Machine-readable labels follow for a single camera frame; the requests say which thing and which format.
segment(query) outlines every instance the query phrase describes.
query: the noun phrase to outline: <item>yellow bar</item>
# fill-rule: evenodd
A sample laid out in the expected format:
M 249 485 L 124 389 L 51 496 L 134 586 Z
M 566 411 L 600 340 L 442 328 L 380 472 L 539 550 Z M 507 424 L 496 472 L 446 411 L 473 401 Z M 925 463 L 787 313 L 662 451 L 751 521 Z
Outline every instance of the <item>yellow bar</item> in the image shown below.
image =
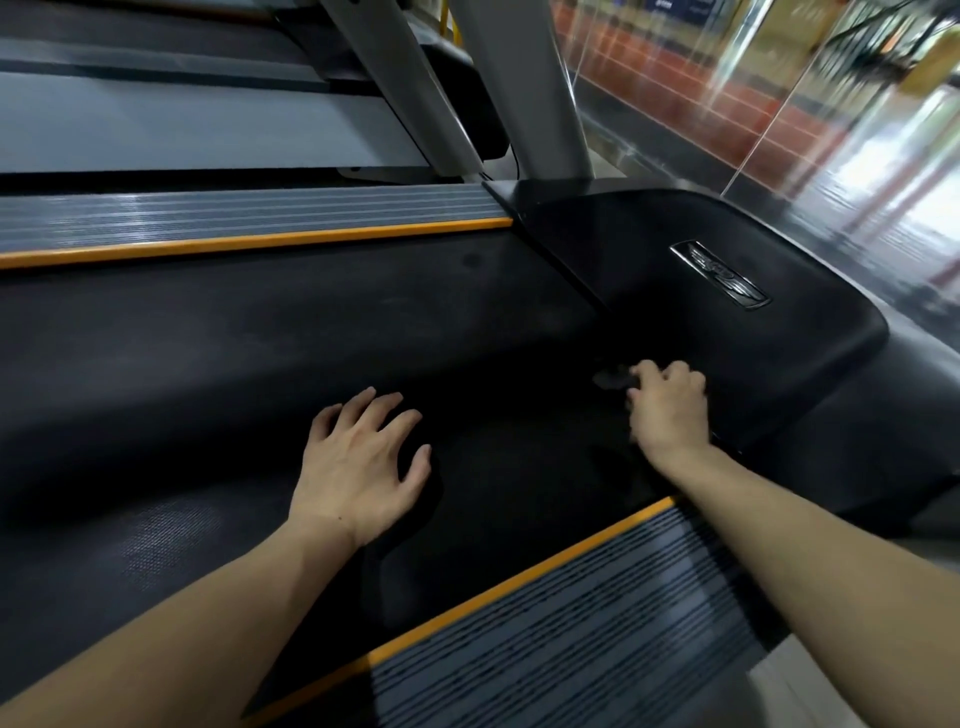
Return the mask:
M 430 235 L 443 232 L 468 232 L 492 228 L 508 228 L 509 217 L 490 217 L 481 220 L 453 220 L 441 223 L 414 223 L 410 225 L 380 225 L 371 228 L 344 228 L 332 231 L 275 232 L 265 235 L 236 235 L 209 237 L 198 240 L 162 240 L 156 243 L 127 243 L 98 245 L 89 248 L 63 248 L 46 251 L 23 251 L 0 254 L 0 270 L 10 268 L 37 268 L 48 265 L 90 263 L 103 260 L 127 260 L 166 255 L 196 255 L 223 253 L 260 248 L 281 248 L 313 243 L 343 243 L 351 240 L 374 240 L 385 237 Z
M 261 726 L 267 725 L 281 716 L 285 716 L 286 714 L 290 713 L 290 711 L 295 710 L 302 705 L 306 705 L 311 700 L 314 700 L 331 688 L 335 688 L 341 683 L 346 682 L 349 678 L 367 672 L 374 665 L 379 665 L 383 661 L 389 660 L 398 652 L 401 652 L 407 647 L 410 647 L 421 640 L 425 640 L 431 635 L 436 634 L 444 627 L 447 627 L 458 619 L 463 619 L 464 617 L 473 614 L 478 609 L 495 602 L 497 599 L 502 598 L 511 592 L 515 592 L 520 587 L 529 584 L 544 574 L 563 566 L 567 562 L 573 561 L 573 559 L 584 553 L 587 553 L 591 549 L 597 548 L 601 544 L 604 544 L 612 539 L 614 536 L 619 536 L 621 533 L 629 531 L 634 526 L 649 521 L 650 519 L 654 518 L 654 516 L 663 513 L 663 511 L 672 508 L 676 504 L 676 501 L 672 497 L 666 497 L 662 500 L 658 500 L 652 505 L 648 505 L 642 511 L 634 513 L 632 516 L 628 516 L 623 521 L 618 521 L 612 526 L 604 528 L 599 533 L 593 534 L 592 536 L 581 541 L 579 544 L 574 544 L 570 548 L 564 549 L 560 553 L 551 556 L 546 561 L 541 561 L 539 564 L 536 564 L 530 569 L 522 571 L 521 573 L 507 579 L 501 584 L 497 584 L 492 589 L 488 589 L 482 594 L 475 596 L 473 599 L 465 601 L 463 604 L 444 612 L 438 617 L 432 618 L 430 621 L 421 624 L 419 627 L 415 627 L 406 634 L 400 635 L 395 640 L 391 640 L 388 643 L 379 646 L 372 652 L 368 652 L 358 660 L 354 660 L 351 663 L 347 663 L 340 669 L 334 670 L 328 675 L 322 677 L 320 680 L 310 683 L 309 685 L 300 688 L 298 691 L 291 692 L 286 697 L 280 698 L 277 702 L 271 703 L 263 710 L 254 713 L 246 720 L 243 720 L 241 722 L 242 728 L 261 728 Z
M 437 30 L 440 33 L 440 37 L 446 37 L 446 20 L 450 15 L 450 7 L 447 5 L 446 0 L 440 5 L 440 26 Z

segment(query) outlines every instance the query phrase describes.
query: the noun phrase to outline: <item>treadmill logo badge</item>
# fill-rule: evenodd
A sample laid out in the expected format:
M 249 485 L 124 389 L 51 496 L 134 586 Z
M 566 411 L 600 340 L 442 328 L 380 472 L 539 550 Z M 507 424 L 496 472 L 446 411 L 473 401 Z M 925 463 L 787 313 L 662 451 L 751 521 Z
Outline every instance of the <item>treadmill logo badge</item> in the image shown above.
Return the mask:
M 770 297 L 738 274 L 696 240 L 670 246 L 680 260 L 709 280 L 748 311 L 770 302 Z

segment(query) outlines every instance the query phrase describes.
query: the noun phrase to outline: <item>right hand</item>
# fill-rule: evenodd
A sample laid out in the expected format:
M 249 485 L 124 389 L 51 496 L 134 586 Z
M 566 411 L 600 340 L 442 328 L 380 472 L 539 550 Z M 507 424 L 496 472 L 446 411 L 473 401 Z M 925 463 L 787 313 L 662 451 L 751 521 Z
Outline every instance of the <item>right hand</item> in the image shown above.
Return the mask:
M 663 472 L 678 458 L 709 449 L 707 378 L 675 361 L 662 372 L 649 359 L 631 368 L 640 388 L 627 390 L 630 432 L 647 460 Z

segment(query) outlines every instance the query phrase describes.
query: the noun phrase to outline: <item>metal upright post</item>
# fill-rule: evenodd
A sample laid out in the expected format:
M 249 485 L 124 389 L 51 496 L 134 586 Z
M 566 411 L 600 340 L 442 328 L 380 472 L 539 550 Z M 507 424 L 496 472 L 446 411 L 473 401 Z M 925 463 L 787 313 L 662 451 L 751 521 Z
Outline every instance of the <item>metal upright post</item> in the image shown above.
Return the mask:
M 523 177 L 593 177 L 547 0 L 449 0 Z
M 394 0 L 322 0 L 397 118 L 438 174 L 462 177 L 483 162 Z

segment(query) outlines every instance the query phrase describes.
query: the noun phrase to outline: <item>glass panel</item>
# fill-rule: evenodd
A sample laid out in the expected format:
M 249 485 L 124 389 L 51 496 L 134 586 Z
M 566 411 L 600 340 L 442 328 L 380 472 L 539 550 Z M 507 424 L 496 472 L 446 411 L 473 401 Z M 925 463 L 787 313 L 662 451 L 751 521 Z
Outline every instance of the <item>glass panel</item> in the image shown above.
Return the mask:
M 717 192 L 843 10 L 835 0 L 552 7 L 591 147 L 628 174 L 655 167 Z
M 888 10 L 858 5 L 841 31 Z M 942 26 L 904 8 L 829 44 L 726 194 L 960 348 L 960 92 L 914 65 L 952 66 Z

